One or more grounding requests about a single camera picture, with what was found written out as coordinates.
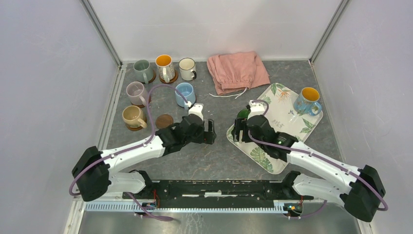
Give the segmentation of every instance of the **mug handle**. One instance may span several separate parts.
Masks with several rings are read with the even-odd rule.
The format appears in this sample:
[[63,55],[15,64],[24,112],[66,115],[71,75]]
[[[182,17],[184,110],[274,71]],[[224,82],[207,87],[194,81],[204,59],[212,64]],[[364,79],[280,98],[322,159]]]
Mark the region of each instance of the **mug handle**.
[[194,74],[194,75],[192,76],[192,79],[196,79],[196,72],[195,72],[194,70],[192,70],[192,73]]
[[164,81],[166,83],[169,83],[169,76],[168,76],[168,73],[167,73],[167,69],[165,67],[162,68],[162,74],[164,75]]
[[144,106],[146,106],[146,100],[145,100],[142,96],[139,96],[139,99],[141,99],[142,104],[143,104]]
[[141,124],[142,128],[147,128],[148,127],[148,125],[146,124],[146,122],[143,119],[139,118],[138,122]]
[[143,74],[143,80],[145,81],[145,84],[149,84],[148,77],[146,76],[146,73]]
[[[317,106],[318,109],[319,109],[319,111],[317,111],[317,113],[314,113],[314,112],[313,112],[313,107],[314,107],[314,106]],[[316,115],[320,114],[321,110],[322,110],[321,104],[318,103],[318,102],[314,102],[314,103],[313,103],[313,106],[311,106],[311,109],[310,109],[310,111],[308,112],[308,114],[310,114],[311,116],[316,116]]]

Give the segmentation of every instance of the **blue mug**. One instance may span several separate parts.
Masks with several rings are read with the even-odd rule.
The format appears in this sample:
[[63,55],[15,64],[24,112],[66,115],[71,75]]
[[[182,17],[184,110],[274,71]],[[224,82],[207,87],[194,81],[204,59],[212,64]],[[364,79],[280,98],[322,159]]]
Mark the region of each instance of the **blue mug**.
[[303,88],[297,100],[294,102],[294,109],[300,115],[309,114],[316,116],[320,114],[322,110],[322,106],[317,102],[319,98],[320,94],[314,88]]
[[[176,86],[176,89],[181,92],[182,95],[184,95],[184,97],[190,101],[192,104],[195,103],[196,101],[196,96],[195,96],[195,91],[193,89],[193,86],[189,83],[180,83]],[[176,98],[176,103],[181,106],[184,107],[184,99],[181,97],[181,95],[179,95],[176,91],[175,91],[175,98]]]

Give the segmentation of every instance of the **tray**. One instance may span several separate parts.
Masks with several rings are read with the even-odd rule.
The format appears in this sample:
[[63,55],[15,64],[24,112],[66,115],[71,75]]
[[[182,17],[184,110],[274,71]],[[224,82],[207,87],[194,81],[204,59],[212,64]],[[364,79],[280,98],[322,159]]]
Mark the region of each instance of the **tray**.
[[[265,117],[270,122],[275,131],[285,132],[295,136],[298,140],[305,141],[323,117],[321,111],[317,116],[308,114],[298,114],[293,107],[298,94],[280,83],[271,84],[257,99],[263,99],[269,103],[269,110]],[[232,125],[226,132],[226,138],[258,163],[262,168],[271,174],[279,174],[287,166],[287,162],[280,159],[271,158],[254,142],[239,143],[234,142],[231,131]]]

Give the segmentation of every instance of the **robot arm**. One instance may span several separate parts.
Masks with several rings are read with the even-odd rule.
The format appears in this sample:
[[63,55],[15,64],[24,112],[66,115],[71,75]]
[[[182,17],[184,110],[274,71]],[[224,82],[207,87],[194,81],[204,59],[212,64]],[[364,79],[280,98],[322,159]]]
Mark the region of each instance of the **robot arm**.
[[98,151],[96,146],[88,148],[73,168],[73,177],[93,162],[107,159],[86,171],[77,181],[83,200],[92,201],[111,192],[138,193],[151,183],[146,173],[120,171],[144,160],[177,152],[191,142],[212,144],[216,137],[214,121],[209,119],[208,131],[204,131],[202,107],[202,104],[195,104],[180,123],[158,130],[148,144],[144,143],[149,137],[115,149]]
[[[249,110],[248,117],[238,116],[235,120],[235,128],[232,132],[235,142],[254,141],[270,157],[301,166],[324,178],[312,178],[294,172],[296,178],[291,186],[297,194],[334,202],[363,221],[370,222],[373,219],[380,200],[350,173],[367,181],[383,197],[385,190],[374,168],[366,165],[361,169],[339,162],[311,149],[294,136],[275,132],[267,118],[262,115],[264,107],[261,104],[250,102],[247,109]],[[269,146],[267,143],[272,143],[277,147]]]

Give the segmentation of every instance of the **mug rim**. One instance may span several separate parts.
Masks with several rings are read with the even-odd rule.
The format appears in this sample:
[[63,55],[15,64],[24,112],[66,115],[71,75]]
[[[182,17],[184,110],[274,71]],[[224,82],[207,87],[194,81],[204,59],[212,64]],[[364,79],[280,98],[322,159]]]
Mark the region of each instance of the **mug rim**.
[[[191,67],[191,68],[189,68],[189,69],[183,69],[183,68],[181,67],[181,61],[184,60],[184,59],[190,59],[190,60],[192,60],[192,61],[194,62],[193,67]],[[182,70],[184,70],[184,71],[189,71],[189,70],[191,70],[192,68],[195,67],[195,60],[193,60],[192,58],[183,58],[183,59],[179,60],[178,66],[179,66],[179,69],[182,69]]]
[[[128,92],[129,86],[130,86],[131,84],[133,84],[133,83],[139,83],[139,84],[141,84],[142,87],[143,87],[143,89],[141,90],[141,92],[140,92],[139,94],[135,95],[135,96],[134,96],[134,95],[130,95],[129,92]],[[128,84],[128,86],[126,86],[126,94],[127,94],[128,96],[131,96],[131,97],[138,97],[138,96],[140,96],[140,95],[143,93],[144,90],[145,90],[145,86],[144,86],[141,82],[139,82],[139,81],[133,81],[133,82],[131,82],[130,84]]]
[[194,92],[194,88],[193,88],[192,84],[190,84],[190,83],[188,83],[188,82],[182,82],[182,83],[180,83],[180,84],[178,84],[178,85],[176,86],[176,89],[178,89],[178,86],[181,85],[181,84],[189,84],[189,85],[191,86],[191,88],[192,88],[191,93],[188,94],[188,95],[186,95],[186,96],[184,95],[184,97],[189,97],[189,95],[191,95],[191,94]]
[[[127,118],[125,118],[124,114],[125,114],[125,111],[126,111],[128,108],[138,108],[139,114],[137,115],[136,118],[133,118],[133,119],[127,119]],[[141,111],[142,111],[141,108],[139,108],[138,106],[135,106],[135,105],[127,106],[127,107],[122,111],[122,118],[123,118],[124,120],[126,120],[126,121],[134,121],[135,119],[139,118],[139,116],[141,115]]]
[[[148,67],[145,68],[144,70],[138,70],[138,69],[136,69],[136,68],[135,68],[135,65],[136,65],[137,63],[139,63],[139,62],[147,62]],[[134,69],[135,71],[137,71],[137,72],[144,72],[144,71],[150,69],[150,62],[149,62],[148,60],[146,60],[146,59],[138,60],[138,61],[136,61],[136,62],[133,64],[133,69]]]
[[302,92],[304,91],[304,89],[313,89],[313,90],[315,90],[315,91],[317,92],[317,94],[319,95],[319,98],[318,98],[317,100],[314,100],[314,101],[320,100],[320,92],[319,92],[317,89],[313,88],[313,87],[304,87],[303,89],[301,89],[301,93],[300,93],[300,94],[301,94],[302,98],[304,98],[304,99],[307,100],[307,101],[311,101],[311,100],[307,99],[306,97],[304,97],[304,95],[302,94]]
[[[158,58],[161,57],[161,56],[168,56],[168,57],[170,58],[170,63],[168,63],[168,64],[165,65],[165,66],[158,65],[158,63],[157,63],[156,61],[157,61]],[[156,64],[156,66],[158,66],[158,67],[168,67],[169,65],[171,65],[171,63],[172,63],[172,57],[171,57],[170,55],[159,55],[159,56],[156,57],[156,59],[155,59],[155,64]]]

